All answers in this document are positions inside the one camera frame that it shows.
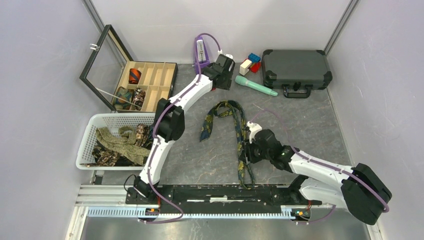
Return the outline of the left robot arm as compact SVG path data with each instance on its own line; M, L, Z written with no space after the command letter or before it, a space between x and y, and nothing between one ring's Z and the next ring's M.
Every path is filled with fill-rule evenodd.
M235 61L230 54L219 54L216 61L201 69L195 78L170 99L160 99L154 116L153 143L146 165L134 180L134 190L145 204L157 198L154 188L173 144L185 131L185 112L203 95L214 89L229 90Z

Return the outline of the navy yellow floral tie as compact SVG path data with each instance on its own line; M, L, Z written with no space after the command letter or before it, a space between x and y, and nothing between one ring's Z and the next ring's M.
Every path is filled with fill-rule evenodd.
M214 119L231 116L236 136L236 155L238 160L237 177L240 186L245 190L251 190L256 179L248 160L248 127L245 111L241 104L235 100L222 100L212 107L205 116L199 135L199 141L208 140L212 135Z

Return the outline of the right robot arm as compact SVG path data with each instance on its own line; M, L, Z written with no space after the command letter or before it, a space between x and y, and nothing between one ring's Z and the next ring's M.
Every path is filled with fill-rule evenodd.
M342 207L367 225L374 225L389 211L393 195L368 165L332 163L281 144L273 131L256 123L248 123L247 129L249 162L267 160L279 170L298 175L288 191L293 203L309 200Z

